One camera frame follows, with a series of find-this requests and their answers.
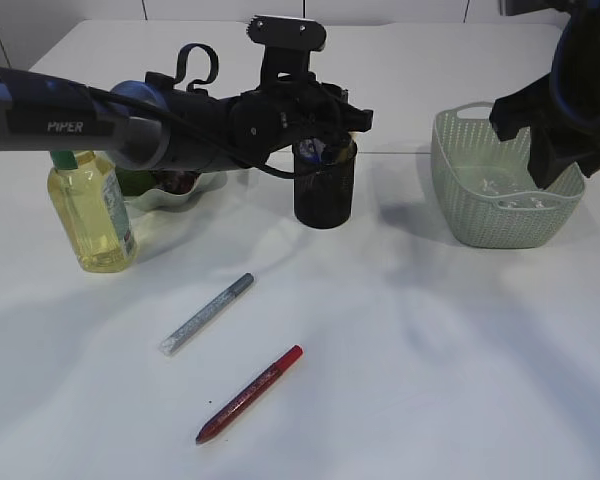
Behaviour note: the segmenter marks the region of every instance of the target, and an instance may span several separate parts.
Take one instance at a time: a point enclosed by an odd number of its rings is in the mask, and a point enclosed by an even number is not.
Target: black robotic arm
[[[261,82],[225,99],[200,88],[218,73],[217,55],[202,44],[183,47],[175,78],[149,72],[111,92],[0,68],[0,150],[106,150],[130,170],[256,167],[294,178],[266,165],[272,152],[308,138],[344,147],[349,132],[371,128],[373,112],[352,107],[345,90],[309,71],[310,53],[326,40],[320,24],[259,16],[247,32],[265,46]],[[209,77],[178,90],[194,48],[209,55]]]
[[[551,72],[496,101],[491,123],[501,141],[531,128],[529,173],[546,188],[571,164],[600,170],[600,0],[502,0],[506,14],[556,8],[571,14]]]

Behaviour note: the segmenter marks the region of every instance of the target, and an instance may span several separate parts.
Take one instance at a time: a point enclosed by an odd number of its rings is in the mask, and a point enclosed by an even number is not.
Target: plastic bottle
[[[137,246],[114,166],[94,152],[52,152],[47,188],[78,257],[88,272],[119,272]]]

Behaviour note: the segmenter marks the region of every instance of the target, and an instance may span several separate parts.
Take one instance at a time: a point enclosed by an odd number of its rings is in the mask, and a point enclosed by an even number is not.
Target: basket handle
[[[516,207],[516,206],[509,205],[509,202],[515,202],[518,199],[526,200],[530,196],[533,196],[534,198],[537,198],[540,201],[542,201],[543,199],[550,199],[551,206],[549,206],[549,207]],[[492,202],[496,208],[499,208],[500,210],[505,210],[507,212],[513,212],[513,211],[548,212],[550,210],[557,210],[558,208],[561,208],[562,205],[564,204],[565,200],[558,196],[547,195],[544,192],[538,191],[538,192],[533,192],[533,193],[531,193],[531,192],[514,193],[512,195],[507,195],[505,198],[502,198],[502,197],[497,198],[497,199],[494,198],[494,199],[492,199]]]
[[[493,108],[492,102],[472,102],[467,103],[466,105],[462,105],[457,108],[453,108],[451,110],[447,110],[447,113],[450,113],[459,118],[459,113],[464,112],[465,110],[471,110],[472,108]]]

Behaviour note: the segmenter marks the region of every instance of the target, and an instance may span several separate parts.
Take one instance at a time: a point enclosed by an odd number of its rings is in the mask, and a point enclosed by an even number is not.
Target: plastic basket
[[[472,103],[436,116],[431,147],[436,196],[462,243],[481,248],[539,247],[573,213],[584,194],[584,179],[573,164],[548,189],[539,190],[527,171],[529,129],[501,143],[488,120],[458,116],[463,110],[492,106]]]

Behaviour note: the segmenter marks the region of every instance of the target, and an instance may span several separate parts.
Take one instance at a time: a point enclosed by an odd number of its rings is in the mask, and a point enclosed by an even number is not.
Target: silver glitter pen
[[[178,330],[160,344],[160,351],[171,356],[193,337],[202,327],[209,323],[220,311],[233,302],[238,295],[244,292],[253,283],[253,275],[245,273],[238,281],[224,292],[211,300],[202,310],[182,325]]]

